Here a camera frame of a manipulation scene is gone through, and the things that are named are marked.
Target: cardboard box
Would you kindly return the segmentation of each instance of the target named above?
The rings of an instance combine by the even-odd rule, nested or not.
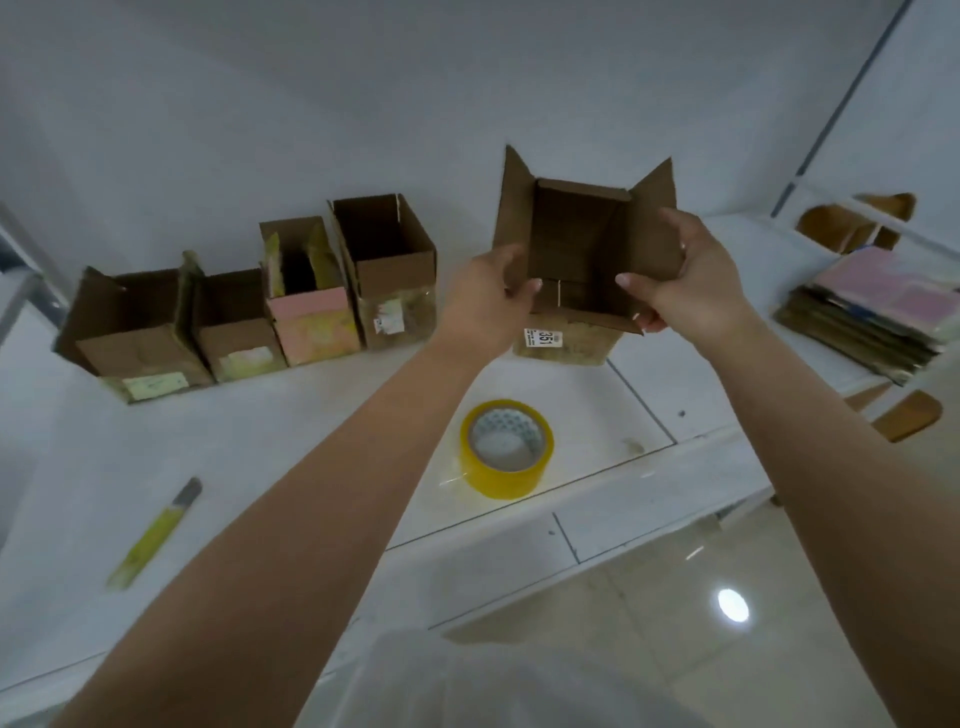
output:
[[[199,266],[105,276],[87,268],[54,352],[127,402],[213,383],[190,335]]]
[[[587,325],[568,329],[564,340],[561,328],[537,329],[532,321],[529,329],[560,336],[550,341],[537,334],[529,346],[525,334],[515,352],[544,358],[537,349],[555,349],[549,358],[602,364],[619,336],[594,335],[589,327],[637,333],[633,316],[647,306],[628,296],[614,277],[629,271],[669,280],[680,273],[679,235],[657,215],[660,207],[676,206],[670,159],[628,191],[536,178],[508,146],[493,246],[521,243],[525,255],[508,268],[507,285],[513,289],[541,278],[534,313]]]
[[[359,352],[360,335],[324,218],[260,223],[260,234],[267,306],[290,366]]]
[[[336,200],[330,210],[367,347],[429,338],[437,249],[403,195]]]
[[[217,381],[287,368],[258,268],[197,280],[193,336]]]

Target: forearm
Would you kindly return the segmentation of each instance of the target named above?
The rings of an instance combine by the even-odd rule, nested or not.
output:
[[[759,319],[706,354],[891,712],[942,724],[960,710],[956,500]]]
[[[59,725],[292,724],[479,369],[428,344],[198,554]]]

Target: pink cardboard box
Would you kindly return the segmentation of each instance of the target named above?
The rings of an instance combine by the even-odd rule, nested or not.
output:
[[[260,233],[267,306],[290,366],[359,352],[356,320],[324,218],[260,223]]]

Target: person's left hand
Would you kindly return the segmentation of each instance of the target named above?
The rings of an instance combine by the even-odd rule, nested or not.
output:
[[[519,245],[505,245],[478,255],[461,268],[433,335],[437,344],[486,366],[510,348],[523,330],[540,279],[529,279],[509,295],[503,272],[523,252]]]

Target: hand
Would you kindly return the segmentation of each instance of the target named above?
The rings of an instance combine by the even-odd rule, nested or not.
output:
[[[481,367],[510,348],[542,286],[540,279],[529,279],[513,296],[506,293],[503,272],[522,252],[519,245],[494,248],[457,272],[434,342]]]
[[[636,273],[616,277],[627,293],[654,309],[646,316],[637,314],[637,326],[650,332],[671,327],[706,352],[738,327],[759,321],[743,295],[733,258],[703,221],[668,207],[660,210],[660,217],[680,233],[686,260],[676,280],[658,281]]]

